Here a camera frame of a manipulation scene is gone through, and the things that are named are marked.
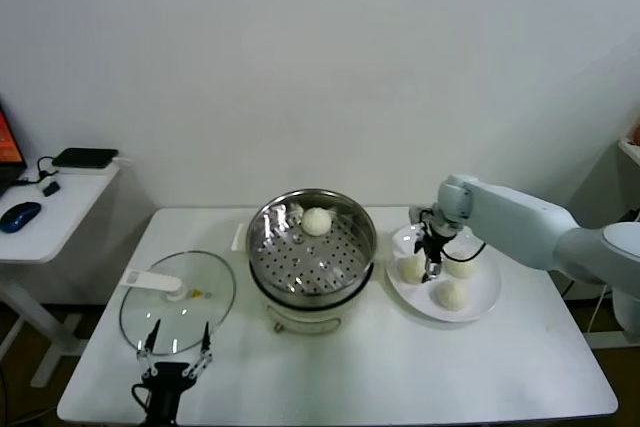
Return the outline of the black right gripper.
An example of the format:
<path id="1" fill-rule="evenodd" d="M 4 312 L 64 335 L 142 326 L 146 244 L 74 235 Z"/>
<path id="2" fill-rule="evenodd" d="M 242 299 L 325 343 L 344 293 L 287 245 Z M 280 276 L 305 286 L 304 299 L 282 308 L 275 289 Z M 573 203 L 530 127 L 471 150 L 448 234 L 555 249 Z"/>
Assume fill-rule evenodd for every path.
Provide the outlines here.
<path id="1" fill-rule="evenodd" d="M 425 256 L 424 274 L 421 282 L 437 279 L 442 271 L 444 246 L 453 239 L 453 230 L 446 224 L 421 224 L 416 234 L 414 254 Z"/>

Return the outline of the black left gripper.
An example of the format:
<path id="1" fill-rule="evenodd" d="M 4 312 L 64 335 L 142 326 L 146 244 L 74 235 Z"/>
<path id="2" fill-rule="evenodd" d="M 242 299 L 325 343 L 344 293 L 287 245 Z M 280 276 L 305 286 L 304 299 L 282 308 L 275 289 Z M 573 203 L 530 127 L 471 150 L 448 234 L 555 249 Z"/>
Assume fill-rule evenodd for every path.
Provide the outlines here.
<path id="1" fill-rule="evenodd" d="M 212 361 L 210 324 L 205 323 L 198 358 L 191 364 L 185 362 L 153 363 L 151 355 L 157 340 L 161 320 L 158 319 L 147 335 L 136 359 L 143 369 L 143 387 L 150 397 L 145 410 L 144 426 L 177 426 L 177 414 L 181 396 L 191 389 L 196 379 Z"/>

